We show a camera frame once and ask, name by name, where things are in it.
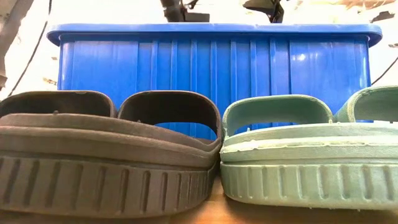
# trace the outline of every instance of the black cable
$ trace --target black cable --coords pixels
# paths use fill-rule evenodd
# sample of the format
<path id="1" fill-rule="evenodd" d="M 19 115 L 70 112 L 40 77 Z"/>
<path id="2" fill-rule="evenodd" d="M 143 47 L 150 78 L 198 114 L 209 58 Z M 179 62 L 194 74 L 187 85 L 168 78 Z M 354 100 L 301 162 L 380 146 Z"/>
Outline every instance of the black cable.
<path id="1" fill-rule="evenodd" d="M 49 17 L 50 17 L 50 13 L 51 13 L 51 8 L 52 8 L 52 0 L 49 0 Z M 42 37 L 43 37 L 44 31 L 45 31 L 45 28 L 47 27 L 47 24 L 48 24 L 48 23 L 49 23 L 49 19 L 47 18 L 47 20 L 46 20 L 45 23 L 44 23 L 43 30 L 42 30 L 42 32 L 40 33 L 39 40 L 38 40 L 37 43 L 36 43 L 36 46 L 35 46 L 35 48 L 34 48 L 34 50 L 33 50 L 33 52 L 32 52 L 32 55 L 30 56 L 29 61 L 27 62 L 26 66 L 25 66 L 24 71 L 23 71 L 23 72 L 21 73 L 21 75 L 19 76 L 18 81 L 15 83 L 14 87 L 12 88 L 12 90 L 11 90 L 10 94 L 8 94 L 8 96 L 11 96 L 11 95 L 12 95 L 12 93 L 14 92 L 14 90 L 17 88 L 17 86 L 18 86 L 19 83 L 21 82 L 22 78 L 24 77 L 24 75 L 25 75 L 27 69 L 29 68 L 30 63 L 32 62 L 32 60 L 33 60 L 33 58 L 34 58 L 34 56 L 35 56 L 35 54 L 36 54 L 36 51 L 37 51 L 37 49 L 39 48 L 40 41 L 42 40 Z"/>
<path id="2" fill-rule="evenodd" d="M 375 83 L 377 83 L 377 81 L 379 81 L 389 70 L 392 66 L 394 66 L 394 64 L 397 62 L 398 57 L 390 64 L 390 66 L 388 66 L 388 68 L 386 69 L 386 71 L 383 72 L 383 74 L 381 74 L 381 76 L 379 76 L 379 78 L 377 78 L 376 80 L 374 80 L 372 82 L 372 85 L 374 85 Z"/>

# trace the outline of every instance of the wooden surface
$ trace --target wooden surface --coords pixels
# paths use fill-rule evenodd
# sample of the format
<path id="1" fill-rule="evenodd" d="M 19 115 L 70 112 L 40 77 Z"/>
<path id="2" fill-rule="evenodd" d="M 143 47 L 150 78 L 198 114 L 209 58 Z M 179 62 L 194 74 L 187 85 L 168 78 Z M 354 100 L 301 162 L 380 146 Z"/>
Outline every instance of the wooden surface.
<path id="1" fill-rule="evenodd" d="M 143 220 L 96 220 L 65 218 L 26 213 L 0 213 L 1 224 L 307 224 L 307 223 L 398 223 L 398 211 L 329 210 L 294 207 L 249 205 L 235 202 L 223 194 L 220 179 L 213 186 L 212 195 L 199 207 L 172 217 Z"/>

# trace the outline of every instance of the dark brown slipper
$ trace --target dark brown slipper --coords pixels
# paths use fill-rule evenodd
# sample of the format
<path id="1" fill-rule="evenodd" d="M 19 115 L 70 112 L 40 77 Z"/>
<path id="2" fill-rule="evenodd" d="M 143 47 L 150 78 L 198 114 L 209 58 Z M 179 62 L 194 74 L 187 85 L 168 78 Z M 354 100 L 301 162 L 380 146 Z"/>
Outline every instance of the dark brown slipper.
<path id="1" fill-rule="evenodd" d="M 139 218 L 206 199 L 221 147 L 220 114 L 209 99 L 142 92 L 115 115 L 111 100 L 93 91 L 23 93 L 1 102 L 0 209 Z M 202 123 L 217 139 L 152 125 L 162 122 Z"/>

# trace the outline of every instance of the ribbed plastic wall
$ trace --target ribbed plastic wall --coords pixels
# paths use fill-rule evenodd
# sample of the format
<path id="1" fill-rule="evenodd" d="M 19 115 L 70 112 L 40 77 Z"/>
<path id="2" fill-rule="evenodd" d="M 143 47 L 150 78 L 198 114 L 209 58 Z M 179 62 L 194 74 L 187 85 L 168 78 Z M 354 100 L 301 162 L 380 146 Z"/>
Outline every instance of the ribbed plastic wall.
<path id="1" fill-rule="evenodd" d="M 369 38 L 364 34 L 121 36 L 50 36 L 61 46 L 58 89 L 100 91 L 116 106 L 139 91 L 190 90 L 213 100 L 222 115 L 236 100 L 284 94 L 317 97 L 336 112 L 354 92 L 369 86 Z M 163 126 L 214 137 L 199 124 Z"/>

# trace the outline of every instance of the bin rim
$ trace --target bin rim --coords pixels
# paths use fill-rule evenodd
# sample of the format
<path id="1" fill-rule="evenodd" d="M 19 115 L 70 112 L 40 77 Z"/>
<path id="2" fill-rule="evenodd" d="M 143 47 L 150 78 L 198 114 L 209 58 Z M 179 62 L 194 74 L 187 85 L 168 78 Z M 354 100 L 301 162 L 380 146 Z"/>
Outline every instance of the bin rim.
<path id="1" fill-rule="evenodd" d="M 382 39 L 381 28 L 375 24 L 58 24 L 49 28 L 47 38 L 59 46 L 63 34 L 133 34 L 133 33 L 248 33 L 248 34 L 363 34 L 369 47 Z"/>

